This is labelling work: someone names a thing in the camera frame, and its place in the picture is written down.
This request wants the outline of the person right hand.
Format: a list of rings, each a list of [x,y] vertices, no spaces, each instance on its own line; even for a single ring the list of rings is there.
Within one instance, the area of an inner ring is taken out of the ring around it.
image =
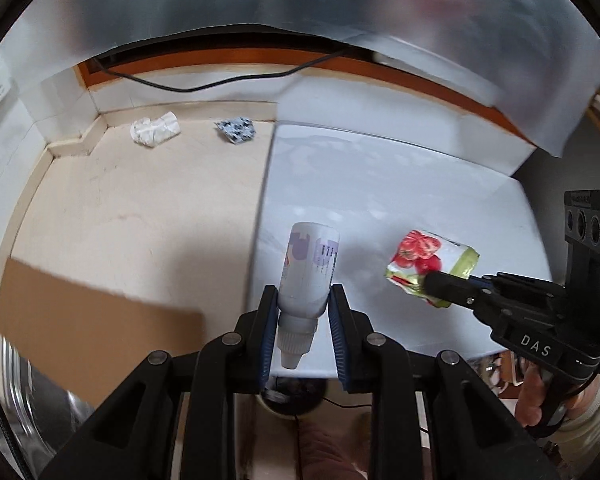
[[[575,419],[583,414],[596,396],[597,382],[592,382],[585,390],[565,403],[567,417]],[[542,418],[541,405],[545,399],[546,388],[542,381],[539,367],[529,364],[524,372],[518,401],[515,408],[515,418],[523,427],[536,426]]]

